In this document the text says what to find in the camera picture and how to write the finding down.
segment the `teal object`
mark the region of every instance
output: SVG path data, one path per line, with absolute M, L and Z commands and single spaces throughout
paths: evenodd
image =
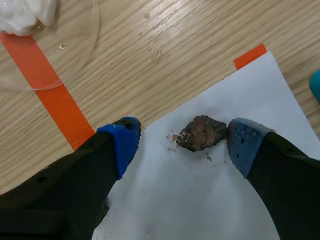
M 310 89 L 314 97 L 320 103 L 320 70 L 318 70 L 310 79 Z

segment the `white paper sheet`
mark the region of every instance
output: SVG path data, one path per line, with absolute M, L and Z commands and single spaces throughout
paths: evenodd
M 320 142 L 269 52 L 145 129 L 92 239 L 279 239 L 264 203 L 231 163 L 225 141 L 192 153 L 167 140 L 197 115 L 257 121 L 320 158 Z

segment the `wooden table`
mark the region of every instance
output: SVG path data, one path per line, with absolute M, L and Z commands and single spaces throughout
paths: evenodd
M 146 127 L 264 43 L 320 136 L 320 106 L 309 90 L 320 68 L 320 0 L 100 0 L 100 12 L 93 56 L 65 84 L 94 128 L 126 115 Z M 34 92 L 1 88 L 0 113 L 3 193 L 72 152 Z

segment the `orange tape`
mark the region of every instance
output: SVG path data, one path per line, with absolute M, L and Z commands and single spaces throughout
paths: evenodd
M 1 33 L 0 40 L 33 89 L 61 81 L 31 35 Z M 64 84 L 35 93 L 74 150 L 95 134 Z
M 254 49 L 252 49 L 252 50 L 248 51 L 247 53 L 243 54 L 242 56 L 238 57 L 233 62 L 234 62 L 236 69 L 239 70 L 266 53 L 267 53 L 267 49 L 266 49 L 265 45 L 262 43 L 259 46 L 256 46 Z

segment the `rock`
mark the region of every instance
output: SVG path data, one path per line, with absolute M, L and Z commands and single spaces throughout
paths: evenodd
M 227 138 L 227 124 L 208 116 L 196 116 L 176 137 L 176 143 L 192 152 L 212 147 Z

